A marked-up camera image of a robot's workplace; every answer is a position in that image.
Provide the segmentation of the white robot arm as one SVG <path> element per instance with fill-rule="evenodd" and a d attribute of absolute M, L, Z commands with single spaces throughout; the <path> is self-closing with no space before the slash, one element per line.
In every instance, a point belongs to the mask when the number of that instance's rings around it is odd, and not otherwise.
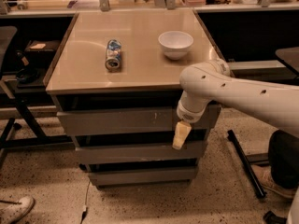
<path fill-rule="evenodd" d="M 292 201 L 286 224 L 299 224 L 299 88 L 231 77 L 229 65 L 221 59 L 184 68 L 179 83 L 183 93 L 173 147 L 183 146 L 191 125 L 202 117 L 210 101 L 276 127 L 269 141 L 269 165 L 252 169 L 264 188 Z"/>

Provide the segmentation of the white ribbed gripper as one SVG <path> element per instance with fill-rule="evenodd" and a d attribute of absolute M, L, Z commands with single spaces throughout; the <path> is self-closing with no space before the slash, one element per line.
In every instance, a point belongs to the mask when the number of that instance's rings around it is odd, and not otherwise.
<path fill-rule="evenodd" d="M 190 123 L 196 123 L 197 121 L 199 121 L 203 115 L 203 112 L 189 111 L 183 106 L 181 102 L 178 102 L 177 115 L 181 119 L 181 121 L 179 121 L 176 125 L 172 147 L 176 150 L 180 150 L 183 147 L 185 140 L 192 129 Z"/>

